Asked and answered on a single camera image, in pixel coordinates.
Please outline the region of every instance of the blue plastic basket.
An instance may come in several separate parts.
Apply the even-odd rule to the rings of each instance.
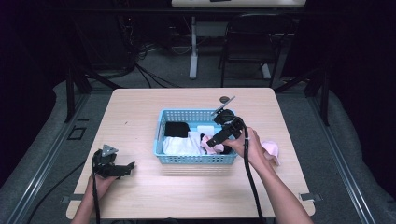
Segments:
[[[164,109],[158,118],[157,132],[154,141],[154,155],[162,164],[233,164],[236,152],[232,150],[227,155],[201,155],[201,156],[169,156],[163,153],[163,140],[165,138],[165,123],[187,122],[191,131],[196,131],[198,125],[215,127],[215,133],[221,127],[213,121],[211,115],[215,109]]]

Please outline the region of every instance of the gray carpet floor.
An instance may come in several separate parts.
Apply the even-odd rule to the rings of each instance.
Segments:
[[[219,46],[205,40],[199,48],[198,77],[189,79],[190,54],[177,54],[163,49],[151,50],[145,59],[138,63],[153,74],[176,83],[181,87],[219,87]],[[256,76],[257,67],[228,67],[228,72],[238,76],[252,74]],[[115,83],[125,88],[148,88],[147,81],[135,69],[127,76],[113,76],[113,73],[102,73]],[[65,216],[68,203],[63,203],[64,196],[73,193],[82,168],[77,169],[34,211],[38,202],[55,186],[66,174],[87,159],[93,138],[105,113],[106,105],[111,95],[109,87],[91,79],[93,91],[90,95],[82,95],[76,90],[78,112],[70,123],[64,123],[66,118],[65,84],[61,83],[54,90],[57,93],[57,103],[52,114],[21,160],[14,173],[0,189],[0,223],[13,223],[17,213],[20,223],[27,223],[30,215],[34,214],[31,223],[69,223]],[[152,88],[160,88],[150,81]],[[275,87],[283,82],[277,77]],[[247,86],[252,88],[267,87],[268,81],[263,82],[226,82],[226,87]],[[313,106],[317,99],[306,98],[302,92],[305,84],[301,83],[290,90],[276,95],[282,114],[285,118],[300,164],[302,166],[307,185],[311,192],[319,193],[323,201],[315,203],[317,212],[312,216],[315,223],[362,223],[359,213],[351,200],[345,181],[340,176],[334,162],[332,148],[323,131],[321,120]],[[361,189],[361,194],[367,202],[374,222],[396,223],[396,206],[391,202],[388,194],[374,181],[370,171],[361,160],[361,147],[354,128],[347,117],[338,98],[331,93],[329,103],[329,122],[332,132],[347,166]],[[68,140],[73,127],[84,129],[80,140]],[[59,152],[53,156],[53,163],[47,174],[43,175],[43,182],[36,186],[36,191],[29,198],[29,203],[21,206],[21,198],[31,185],[36,171],[59,142]],[[179,223],[253,223],[250,219],[239,220],[179,220]],[[134,223],[153,223],[152,220],[138,220]]]

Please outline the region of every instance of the dark background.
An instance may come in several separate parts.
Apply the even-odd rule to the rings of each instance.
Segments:
[[[89,7],[88,1],[53,1],[53,6]],[[114,17],[83,19],[49,15],[35,1],[0,3],[1,185],[18,165],[48,119],[56,95],[53,87],[65,80],[71,62],[89,68],[124,69],[132,66],[130,49],[122,42]],[[168,7],[162,1],[160,7]],[[114,7],[110,1],[103,7]],[[347,12],[345,20],[303,18],[285,63],[282,76],[297,77],[321,65],[333,53],[333,41],[341,35],[340,50],[332,61],[331,90],[340,98],[361,140],[362,155],[377,182],[396,198],[396,4],[391,0],[306,2],[307,11]],[[175,18],[146,18],[141,24],[166,27]],[[157,33],[142,25],[140,32]],[[83,35],[94,38],[95,48]],[[168,33],[154,39],[166,47]]]

